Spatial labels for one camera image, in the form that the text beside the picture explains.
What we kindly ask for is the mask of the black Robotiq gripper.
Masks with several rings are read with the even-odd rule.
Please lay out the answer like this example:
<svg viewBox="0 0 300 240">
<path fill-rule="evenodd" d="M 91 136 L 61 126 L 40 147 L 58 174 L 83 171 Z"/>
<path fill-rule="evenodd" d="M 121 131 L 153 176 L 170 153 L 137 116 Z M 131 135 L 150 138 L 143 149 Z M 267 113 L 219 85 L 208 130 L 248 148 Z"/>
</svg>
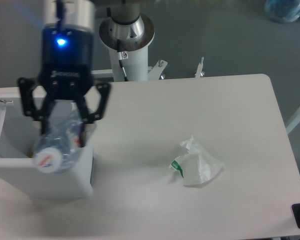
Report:
<svg viewBox="0 0 300 240">
<path fill-rule="evenodd" d="M 41 135 L 50 129 L 49 118 L 56 100 L 75 102 L 82 124 L 80 147 L 86 145 L 86 126 L 101 120 L 106 112 L 111 84 L 98 82 L 94 85 L 100 94 L 99 105 L 90 112 L 84 95 L 93 85 L 92 53 L 94 34 L 86 28 L 66 25 L 58 29 L 48 24 L 42 30 L 41 70 L 38 82 L 20 77 L 17 80 L 23 114 L 40 123 Z M 33 92 L 39 84 L 46 91 L 41 108 L 35 104 Z"/>
</svg>

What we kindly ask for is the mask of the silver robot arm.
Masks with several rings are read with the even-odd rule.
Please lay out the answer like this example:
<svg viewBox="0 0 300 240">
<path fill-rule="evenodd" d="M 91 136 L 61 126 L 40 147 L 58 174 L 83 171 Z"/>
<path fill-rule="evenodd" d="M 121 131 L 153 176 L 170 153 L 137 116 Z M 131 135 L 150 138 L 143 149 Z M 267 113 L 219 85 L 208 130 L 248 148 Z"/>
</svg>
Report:
<svg viewBox="0 0 300 240">
<path fill-rule="evenodd" d="M 49 130 L 57 101 L 72 101 L 86 125 L 103 118 L 110 85 L 95 83 L 92 75 L 96 0 L 44 2 L 41 70 L 37 79 L 18 79 L 23 113 Z"/>
</svg>

